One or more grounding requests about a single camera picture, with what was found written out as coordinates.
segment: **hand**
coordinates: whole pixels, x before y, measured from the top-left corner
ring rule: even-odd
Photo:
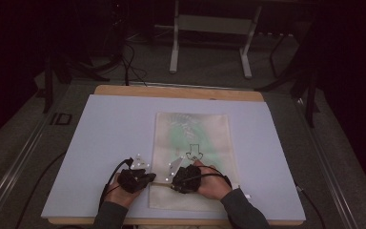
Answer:
[[[120,184],[117,182],[119,175],[120,173],[115,174],[114,181],[109,186],[109,193],[106,195],[105,201],[117,203],[123,207],[130,208],[130,205],[133,203],[135,198],[137,198],[142,193],[143,189],[133,194],[125,191],[123,188],[121,188],[121,186],[119,186]]]
[[[193,165],[204,166],[204,164],[199,160],[196,160]],[[202,175],[215,173],[215,170],[211,168],[199,167],[199,169],[201,170]],[[207,176],[201,178],[201,185],[198,188],[197,193],[201,194],[205,198],[221,200],[231,191],[232,188],[223,177]]]

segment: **printed arrow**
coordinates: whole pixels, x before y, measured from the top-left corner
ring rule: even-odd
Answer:
[[[191,144],[190,151],[186,153],[187,159],[189,160],[198,160],[203,158],[203,154],[200,153],[200,145],[198,144]]]

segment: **white board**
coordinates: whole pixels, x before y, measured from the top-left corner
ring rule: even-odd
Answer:
[[[91,218],[114,168],[137,154],[151,162],[155,115],[228,115],[240,185],[267,220],[305,220],[265,102],[91,95],[44,207],[42,218]],[[148,189],[128,218],[225,219],[225,213],[149,208]]]

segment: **gray sleeve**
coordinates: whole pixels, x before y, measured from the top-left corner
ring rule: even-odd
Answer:
[[[221,199],[233,228],[270,228],[263,214],[245,198],[242,190],[235,189]]]
[[[128,211],[121,205],[104,201],[91,229],[119,229]]]

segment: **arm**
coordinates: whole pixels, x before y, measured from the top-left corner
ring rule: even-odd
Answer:
[[[195,161],[194,165],[204,166],[199,160]],[[214,173],[214,170],[211,168],[199,168],[201,174]],[[205,198],[220,200],[224,205],[224,208],[228,213],[228,218],[234,228],[270,228],[266,218],[245,198],[242,190],[232,190],[222,177],[203,177],[197,192]]]
[[[232,190],[221,203],[234,228],[270,228],[266,218],[245,198],[242,190]]]
[[[114,182],[109,187],[109,192],[100,207],[99,213],[94,219],[92,229],[121,228],[130,205],[142,192],[141,190],[131,194],[118,187],[118,175],[116,174],[114,176]]]

